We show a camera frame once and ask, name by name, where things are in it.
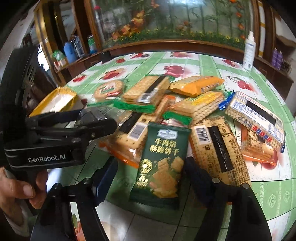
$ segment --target glass cabinet door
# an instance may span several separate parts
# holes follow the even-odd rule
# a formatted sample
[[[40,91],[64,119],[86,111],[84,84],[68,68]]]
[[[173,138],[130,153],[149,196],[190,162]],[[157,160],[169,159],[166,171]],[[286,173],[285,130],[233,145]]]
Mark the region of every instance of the glass cabinet door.
[[[250,0],[91,0],[103,49],[152,39],[193,39],[244,49]]]

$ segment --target white bottle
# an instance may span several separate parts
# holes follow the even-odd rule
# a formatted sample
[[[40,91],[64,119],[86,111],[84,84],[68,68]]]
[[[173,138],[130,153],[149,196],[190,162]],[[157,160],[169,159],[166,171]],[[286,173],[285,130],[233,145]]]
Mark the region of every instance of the white bottle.
[[[255,59],[256,52],[256,42],[254,39],[254,34],[250,31],[248,38],[246,39],[245,49],[244,49],[244,60],[242,62],[242,67],[246,70],[252,70],[253,62]]]

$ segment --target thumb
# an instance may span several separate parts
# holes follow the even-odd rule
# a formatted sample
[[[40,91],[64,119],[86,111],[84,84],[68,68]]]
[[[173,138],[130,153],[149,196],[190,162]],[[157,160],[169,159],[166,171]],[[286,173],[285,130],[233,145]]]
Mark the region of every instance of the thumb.
[[[35,196],[33,187],[24,181],[9,179],[6,176],[0,179],[0,193],[6,197],[27,199]]]

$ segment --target table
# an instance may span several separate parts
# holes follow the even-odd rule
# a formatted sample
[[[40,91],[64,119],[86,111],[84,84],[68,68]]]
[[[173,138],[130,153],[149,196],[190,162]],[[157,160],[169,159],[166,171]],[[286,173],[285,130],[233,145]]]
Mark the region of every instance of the table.
[[[246,163],[252,189],[268,220],[273,241],[285,236],[296,219],[296,122],[284,100],[256,68],[246,71],[238,63],[195,53],[147,52],[117,57],[104,64],[98,63],[83,72],[86,77],[82,81],[71,81],[67,86],[76,91],[80,98],[90,102],[92,94],[102,82],[100,78],[106,78],[109,71],[116,74],[110,75],[112,78],[107,80],[127,78],[127,88],[145,74],[169,74],[176,80],[192,75],[217,76],[225,80],[219,89],[242,91],[277,114],[284,123],[286,148],[283,154],[278,154],[276,167],[268,169],[260,163]],[[238,80],[244,81],[250,88],[240,88]],[[216,111],[213,115],[224,113]],[[226,118],[240,144],[239,124],[229,116]],[[104,165],[108,157],[107,152],[100,150],[95,143],[91,144],[84,165],[56,169],[50,173],[48,189],[57,181],[63,185],[71,185],[90,177],[96,169]],[[173,211],[128,201],[136,173],[135,168],[119,162],[119,169],[106,201],[97,208],[110,240],[193,240],[206,209],[195,197],[186,176],[181,183],[180,208]],[[230,213],[231,205],[225,210],[218,240],[225,240]]]

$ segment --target human hand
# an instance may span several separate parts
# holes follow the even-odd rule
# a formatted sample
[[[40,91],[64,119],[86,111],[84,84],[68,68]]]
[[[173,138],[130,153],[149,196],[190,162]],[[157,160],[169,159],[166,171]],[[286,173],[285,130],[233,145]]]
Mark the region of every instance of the human hand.
[[[18,226],[23,224],[21,207],[15,199],[29,199],[35,209],[40,209],[46,198],[47,170],[42,170],[36,177],[39,190],[35,190],[29,183],[6,176],[4,167],[0,168],[0,208]]]

